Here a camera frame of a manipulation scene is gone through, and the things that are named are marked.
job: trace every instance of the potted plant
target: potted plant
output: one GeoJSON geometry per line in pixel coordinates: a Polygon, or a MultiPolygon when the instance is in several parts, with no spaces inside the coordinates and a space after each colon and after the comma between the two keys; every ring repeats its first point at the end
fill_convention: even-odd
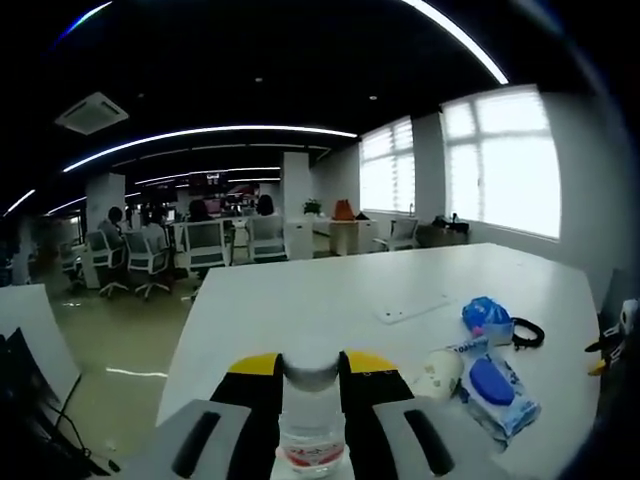
{"type": "Polygon", "coordinates": [[[322,208],[322,204],[316,200],[315,198],[310,198],[304,204],[304,213],[311,215],[320,215],[320,210],[322,208]]]}

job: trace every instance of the water bottle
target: water bottle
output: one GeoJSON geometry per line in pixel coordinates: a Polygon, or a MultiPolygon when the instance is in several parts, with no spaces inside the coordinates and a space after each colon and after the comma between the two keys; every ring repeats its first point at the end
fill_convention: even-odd
{"type": "Polygon", "coordinates": [[[338,353],[299,344],[283,360],[281,453],[300,478],[326,477],[340,468],[345,448],[338,353]]]}

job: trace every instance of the floor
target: floor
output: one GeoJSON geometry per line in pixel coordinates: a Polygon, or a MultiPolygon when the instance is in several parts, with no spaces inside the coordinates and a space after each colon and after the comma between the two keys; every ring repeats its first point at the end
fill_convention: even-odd
{"type": "MultiPolygon", "coordinates": [[[[328,256],[329,239],[314,236],[314,256],[328,256]]],[[[246,249],[235,252],[247,261],[246,249]]],[[[123,463],[140,451],[155,427],[160,397],[171,358],[191,306],[198,281],[180,280],[171,295],[155,290],[149,302],[127,292],[106,300],[95,291],[70,294],[68,282],[52,269],[45,283],[51,306],[81,379],[65,413],[74,421],[93,459],[123,463]]],[[[78,444],[64,419],[60,430],[78,444]]]]}

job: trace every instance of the air conditioning vent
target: air conditioning vent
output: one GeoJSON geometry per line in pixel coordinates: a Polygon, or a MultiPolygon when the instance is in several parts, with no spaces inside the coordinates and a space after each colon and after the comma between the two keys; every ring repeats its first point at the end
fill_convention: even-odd
{"type": "Polygon", "coordinates": [[[127,112],[102,93],[96,92],[60,115],[55,123],[74,132],[91,135],[127,118],[127,112]]]}

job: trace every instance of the black ceiling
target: black ceiling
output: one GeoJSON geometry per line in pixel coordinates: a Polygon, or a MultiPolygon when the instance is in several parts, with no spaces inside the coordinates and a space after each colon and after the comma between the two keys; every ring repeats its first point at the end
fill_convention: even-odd
{"type": "MultiPolygon", "coordinates": [[[[0,211],[30,188],[36,194],[21,209],[46,211],[82,195],[88,176],[161,151],[238,143],[336,149],[353,141],[281,132],[192,135],[60,173],[88,155],[146,136],[241,124],[362,134],[498,85],[449,34],[400,0],[114,0],[56,44],[74,19],[100,3],[49,2],[22,30],[22,44],[13,40],[5,69],[11,121],[4,129],[0,211]],[[96,91],[130,118],[90,136],[54,125],[96,91]]],[[[585,88],[561,45],[509,3],[430,4],[481,45],[511,83],[585,88]]],[[[25,10],[14,18],[27,14],[34,16],[25,10]]],[[[273,148],[232,150],[164,155],[115,171],[133,183],[191,169],[277,164],[273,148]]],[[[317,157],[322,150],[310,152],[317,157]]]]}

